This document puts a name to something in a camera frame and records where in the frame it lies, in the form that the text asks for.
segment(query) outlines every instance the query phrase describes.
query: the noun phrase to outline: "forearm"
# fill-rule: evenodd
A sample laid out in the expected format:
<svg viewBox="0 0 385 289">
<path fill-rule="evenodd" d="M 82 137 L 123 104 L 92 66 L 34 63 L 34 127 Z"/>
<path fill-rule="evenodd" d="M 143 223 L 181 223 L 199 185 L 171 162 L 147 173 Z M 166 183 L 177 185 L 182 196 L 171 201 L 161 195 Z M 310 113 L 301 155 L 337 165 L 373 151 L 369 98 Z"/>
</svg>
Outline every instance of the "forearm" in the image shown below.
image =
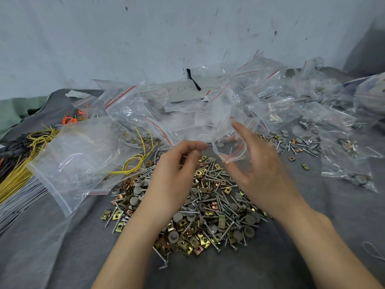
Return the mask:
<svg viewBox="0 0 385 289">
<path fill-rule="evenodd" d="M 382 288 L 325 215 L 304 205 L 282 221 L 282 225 L 320 289 Z"/>
<path fill-rule="evenodd" d="M 92 289 L 142 288 L 152 246 L 161 228 L 138 208 L 118 238 Z"/>
</svg>

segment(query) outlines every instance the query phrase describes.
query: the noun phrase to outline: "white wall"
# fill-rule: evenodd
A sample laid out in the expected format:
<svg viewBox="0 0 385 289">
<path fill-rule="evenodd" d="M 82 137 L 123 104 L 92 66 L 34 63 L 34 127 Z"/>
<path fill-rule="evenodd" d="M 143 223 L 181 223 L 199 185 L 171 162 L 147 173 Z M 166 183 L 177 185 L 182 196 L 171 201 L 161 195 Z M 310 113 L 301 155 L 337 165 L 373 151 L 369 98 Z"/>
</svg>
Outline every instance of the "white wall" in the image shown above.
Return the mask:
<svg viewBox="0 0 385 289">
<path fill-rule="evenodd" d="M 256 53 L 342 68 L 384 0 L 0 0 L 0 99 L 179 80 Z"/>
</svg>

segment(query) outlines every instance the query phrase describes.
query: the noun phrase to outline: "black strap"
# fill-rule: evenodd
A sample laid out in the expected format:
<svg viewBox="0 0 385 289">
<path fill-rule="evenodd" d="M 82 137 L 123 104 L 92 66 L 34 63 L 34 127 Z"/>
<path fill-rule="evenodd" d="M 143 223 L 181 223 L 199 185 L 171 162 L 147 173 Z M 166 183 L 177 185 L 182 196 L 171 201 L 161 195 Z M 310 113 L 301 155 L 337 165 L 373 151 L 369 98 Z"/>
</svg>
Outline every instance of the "black strap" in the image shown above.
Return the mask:
<svg viewBox="0 0 385 289">
<path fill-rule="evenodd" d="M 194 81 L 194 79 L 193 78 L 191 78 L 191 71 L 190 71 L 190 69 L 186 69 L 187 70 L 187 77 L 189 78 L 189 79 L 191 79 L 193 82 L 194 82 L 194 84 L 195 84 L 195 87 L 198 89 L 198 91 L 201 91 L 202 90 L 202 88 L 201 87 L 199 87 L 199 85 Z"/>
</svg>

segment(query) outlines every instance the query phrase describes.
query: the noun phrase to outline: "left hand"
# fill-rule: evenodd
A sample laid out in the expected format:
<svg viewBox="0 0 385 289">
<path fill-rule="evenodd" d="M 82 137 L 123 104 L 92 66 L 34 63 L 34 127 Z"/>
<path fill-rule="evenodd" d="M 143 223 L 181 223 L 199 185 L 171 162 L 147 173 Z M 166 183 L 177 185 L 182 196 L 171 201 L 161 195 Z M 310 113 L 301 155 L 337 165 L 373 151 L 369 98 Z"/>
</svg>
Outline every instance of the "left hand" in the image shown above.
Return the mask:
<svg viewBox="0 0 385 289">
<path fill-rule="evenodd" d="M 151 211 L 159 229 L 168 224 L 187 199 L 201 151 L 207 148 L 201 141 L 182 141 L 159 159 L 138 208 Z"/>
</svg>

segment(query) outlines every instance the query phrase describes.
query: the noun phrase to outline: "hand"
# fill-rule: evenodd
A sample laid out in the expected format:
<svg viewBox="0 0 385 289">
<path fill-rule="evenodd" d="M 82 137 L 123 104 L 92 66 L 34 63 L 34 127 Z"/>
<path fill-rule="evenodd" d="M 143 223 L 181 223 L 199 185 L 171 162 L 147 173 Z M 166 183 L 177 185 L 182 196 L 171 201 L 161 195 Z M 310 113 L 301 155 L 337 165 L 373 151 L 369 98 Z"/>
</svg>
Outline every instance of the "hand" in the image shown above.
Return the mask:
<svg viewBox="0 0 385 289">
<path fill-rule="evenodd" d="M 159 159 L 149 187 L 139 208 L 156 216 L 163 228 L 180 209 L 193 186 L 194 172 L 207 144 L 200 141 L 182 141 Z"/>
<path fill-rule="evenodd" d="M 278 221 L 307 206 L 283 169 L 276 149 L 242 124 L 233 121 L 232 126 L 246 142 L 251 168 L 249 173 L 243 173 L 235 162 L 229 162 L 225 169 L 252 202 Z"/>
</svg>

